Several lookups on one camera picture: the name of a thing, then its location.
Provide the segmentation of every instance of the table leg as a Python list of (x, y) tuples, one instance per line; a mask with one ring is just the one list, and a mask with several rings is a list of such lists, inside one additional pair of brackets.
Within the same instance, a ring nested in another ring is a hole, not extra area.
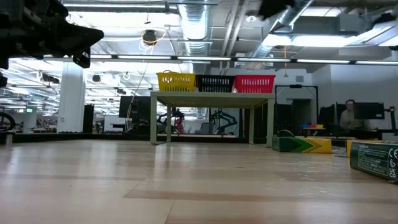
[(150, 97), (150, 143), (156, 145), (157, 142), (157, 121), (156, 121), (156, 109), (157, 109), (157, 97)]
[(172, 107), (167, 105), (167, 142), (172, 141)]
[(254, 144), (254, 107), (250, 108), (249, 144)]
[(267, 147), (272, 147), (272, 138), (274, 137), (274, 106), (275, 99), (268, 99)]

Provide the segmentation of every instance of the computer monitor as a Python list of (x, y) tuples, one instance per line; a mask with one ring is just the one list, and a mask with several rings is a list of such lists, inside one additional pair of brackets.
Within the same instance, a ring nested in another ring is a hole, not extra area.
[(383, 103), (354, 103), (355, 119), (384, 119)]

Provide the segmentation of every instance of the whiteboard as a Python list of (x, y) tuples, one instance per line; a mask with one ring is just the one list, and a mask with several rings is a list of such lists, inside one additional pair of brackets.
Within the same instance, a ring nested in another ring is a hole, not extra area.
[(119, 118), (119, 115), (105, 115), (104, 131), (123, 131), (123, 128), (113, 128), (114, 124), (125, 124), (125, 118)]

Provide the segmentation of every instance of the green box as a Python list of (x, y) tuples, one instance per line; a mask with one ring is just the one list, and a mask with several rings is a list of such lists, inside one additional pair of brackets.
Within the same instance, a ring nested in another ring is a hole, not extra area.
[(398, 144), (353, 142), (349, 164), (352, 169), (397, 183)]

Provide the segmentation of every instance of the red basket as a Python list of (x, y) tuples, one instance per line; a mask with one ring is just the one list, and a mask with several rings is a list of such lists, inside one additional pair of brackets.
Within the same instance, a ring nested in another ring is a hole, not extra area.
[(275, 75), (236, 75), (238, 93), (272, 93)]

